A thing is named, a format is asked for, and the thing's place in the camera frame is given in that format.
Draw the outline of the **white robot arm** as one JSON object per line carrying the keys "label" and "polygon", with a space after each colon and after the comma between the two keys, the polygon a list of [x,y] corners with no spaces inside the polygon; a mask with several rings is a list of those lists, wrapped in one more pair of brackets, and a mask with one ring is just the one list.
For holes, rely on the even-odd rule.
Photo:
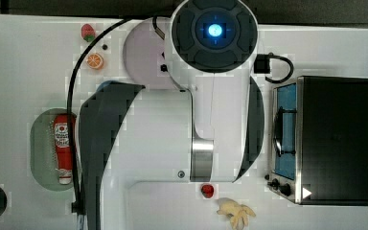
{"label": "white robot arm", "polygon": [[258,42],[242,0],[183,0],[168,18],[131,25],[126,76],[80,108],[87,230],[131,230],[138,183],[234,182],[248,171],[265,129]]}

